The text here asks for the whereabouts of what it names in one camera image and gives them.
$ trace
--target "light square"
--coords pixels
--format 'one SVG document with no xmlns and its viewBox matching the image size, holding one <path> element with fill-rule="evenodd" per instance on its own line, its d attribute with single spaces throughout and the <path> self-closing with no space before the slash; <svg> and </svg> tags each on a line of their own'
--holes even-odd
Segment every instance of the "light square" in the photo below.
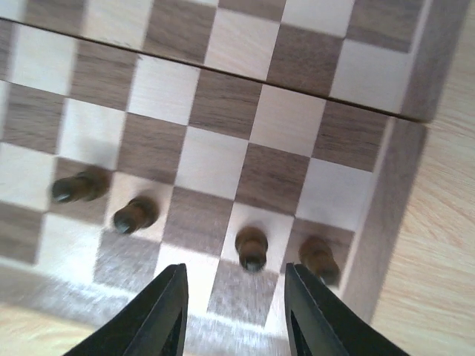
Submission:
<svg viewBox="0 0 475 356">
<path fill-rule="evenodd" d="M 262 87 L 250 142 L 312 156 L 325 100 L 290 90 Z"/>
<path fill-rule="evenodd" d="M 205 65 L 265 79 L 278 30 L 278 22 L 218 9 Z"/>
<path fill-rule="evenodd" d="M 198 68 L 140 56 L 128 111 L 187 125 L 199 76 Z"/>
<path fill-rule="evenodd" d="M 406 53 L 346 39 L 330 95 L 386 111 L 398 111 L 404 93 Z"/>
<path fill-rule="evenodd" d="M 159 217 L 152 226 L 134 232 L 134 236 L 154 242 L 161 241 L 168 210 L 170 209 L 172 191 L 173 187 L 171 185 L 116 172 L 112 179 L 110 199 L 105 214 L 105 225 L 114 230 L 112 219 L 116 211 L 126 206 L 133 198 L 143 195 L 152 198 L 157 203 Z"/>
<path fill-rule="evenodd" d="M 102 227 L 55 214 L 43 219 L 35 269 L 77 283 L 92 283 Z"/>
<path fill-rule="evenodd" d="M 247 141 L 188 128 L 175 185 L 233 200 Z"/>
<path fill-rule="evenodd" d="M 50 154 L 0 144 L 0 200 L 45 211 L 54 167 Z"/>
<path fill-rule="evenodd" d="M 287 0 L 282 22 L 345 37 L 355 0 Z"/>
<path fill-rule="evenodd" d="M 125 124 L 123 111 L 67 99 L 59 133 L 60 156 L 114 170 Z"/>
<path fill-rule="evenodd" d="M 71 37 L 33 27 L 16 27 L 10 81 L 67 95 L 76 47 L 76 40 Z"/>
<path fill-rule="evenodd" d="M 311 159 L 296 217 L 355 231 L 370 193 L 370 172 Z"/>
<path fill-rule="evenodd" d="M 270 303 L 264 331 L 273 336 L 288 339 L 289 335 L 287 334 L 287 322 L 285 318 L 284 290 L 285 274 L 279 274 L 272 302 Z"/>
<path fill-rule="evenodd" d="M 155 276 L 169 265 L 180 263 L 186 264 L 188 276 L 188 312 L 193 315 L 204 315 L 208 308 L 219 259 L 208 254 L 162 243 Z"/>
<path fill-rule="evenodd" d="M 24 9 L 27 0 L 1 0 L 0 16 L 6 19 L 21 21 L 24 17 Z"/>
<path fill-rule="evenodd" d="M 266 254 L 267 263 L 264 268 L 278 273 L 281 270 L 293 220 L 293 217 L 288 215 L 273 213 L 235 202 L 229 218 L 221 257 L 239 264 L 239 255 L 235 248 L 236 235 L 241 229 L 254 226 L 262 230 L 269 244 Z"/>
<path fill-rule="evenodd" d="M 140 49 L 153 0 L 89 0 L 82 35 Z"/>
</svg>

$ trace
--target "chess piece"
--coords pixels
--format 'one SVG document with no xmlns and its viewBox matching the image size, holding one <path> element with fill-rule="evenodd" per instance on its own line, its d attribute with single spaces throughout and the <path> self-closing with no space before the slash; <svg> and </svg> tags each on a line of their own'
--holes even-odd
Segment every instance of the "chess piece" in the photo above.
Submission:
<svg viewBox="0 0 475 356">
<path fill-rule="evenodd" d="M 327 285 L 338 282 L 340 268 L 333 259 L 330 247 L 318 237 L 310 237 L 298 252 L 301 263 Z"/>
<path fill-rule="evenodd" d="M 132 234 L 147 228 L 158 219 L 158 207 L 147 197 L 133 198 L 114 215 L 114 226 L 121 234 Z"/>
<path fill-rule="evenodd" d="M 259 272 L 267 262 L 267 238 L 258 228 L 251 226 L 239 231 L 235 247 L 239 263 L 249 272 Z"/>
<path fill-rule="evenodd" d="M 55 181 L 51 187 L 51 197 L 57 203 L 91 201 L 104 195 L 107 187 L 105 178 L 99 172 L 84 171 Z"/>
</svg>

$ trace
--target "wood grain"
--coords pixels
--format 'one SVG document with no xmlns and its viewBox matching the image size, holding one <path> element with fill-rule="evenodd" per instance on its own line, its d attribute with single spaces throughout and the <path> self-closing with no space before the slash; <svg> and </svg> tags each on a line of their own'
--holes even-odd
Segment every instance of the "wood grain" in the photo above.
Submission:
<svg viewBox="0 0 475 356">
<path fill-rule="evenodd" d="M 249 143 L 236 201 L 295 214 L 309 158 Z"/>
<path fill-rule="evenodd" d="M 262 84 L 201 70 L 190 126 L 249 139 Z"/>
<path fill-rule="evenodd" d="M 207 312 L 264 326 L 279 275 L 273 271 L 243 273 L 237 263 L 217 266 Z"/>
<path fill-rule="evenodd" d="M 279 22 L 286 0 L 220 0 L 219 7 Z"/>
<path fill-rule="evenodd" d="M 0 202 L 0 255 L 26 263 L 36 262 L 42 214 Z"/>
<path fill-rule="evenodd" d="M 4 124 L 5 142 L 56 153 L 64 96 L 10 84 Z"/>
<path fill-rule="evenodd" d="M 94 327 L 0 304 L 0 355 L 63 355 Z"/>
<path fill-rule="evenodd" d="M 70 97 L 124 111 L 136 59 L 126 50 L 79 41 Z"/>
<path fill-rule="evenodd" d="M 7 78 L 12 29 L 13 24 L 11 22 L 0 20 L 0 80 Z"/>
<path fill-rule="evenodd" d="M 185 132 L 185 126 L 129 113 L 118 171 L 173 184 Z"/>
<path fill-rule="evenodd" d="M 188 1 L 154 3 L 143 49 L 203 63 L 216 9 Z"/>
<path fill-rule="evenodd" d="M 467 14 L 373 318 L 412 355 L 475 353 L 475 2 Z"/>
<path fill-rule="evenodd" d="M 101 326 L 131 300 L 125 291 L 71 283 L 0 264 L 0 302 Z"/>
<path fill-rule="evenodd" d="M 423 125 L 396 119 L 341 299 L 369 323 L 398 237 L 424 147 Z"/>
<path fill-rule="evenodd" d="M 163 242 L 220 256 L 232 201 L 175 187 Z"/>
<path fill-rule="evenodd" d="M 85 0 L 28 0 L 24 23 L 79 35 Z"/>
<path fill-rule="evenodd" d="M 327 102 L 312 157 L 372 172 L 387 116 Z"/>
<path fill-rule="evenodd" d="M 103 231 L 94 282 L 141 292 L 154 279 L 159 248 L 158 243 Z"/>
<path fill-rule="evenodd" d="M 281 24 L 267 81 L 328 95 L 343 39 Z"/>
<path fill-rule="evenodd" d="M 402 105 L 404 115 L 425 122 L 434 118 L 469 3 L 432 1 Z"/>
<path fill-rule="evenodd" d="M 347 38 L 409 52 L 423 3 L 424 0 L 356 0 Z"/>
</svg>

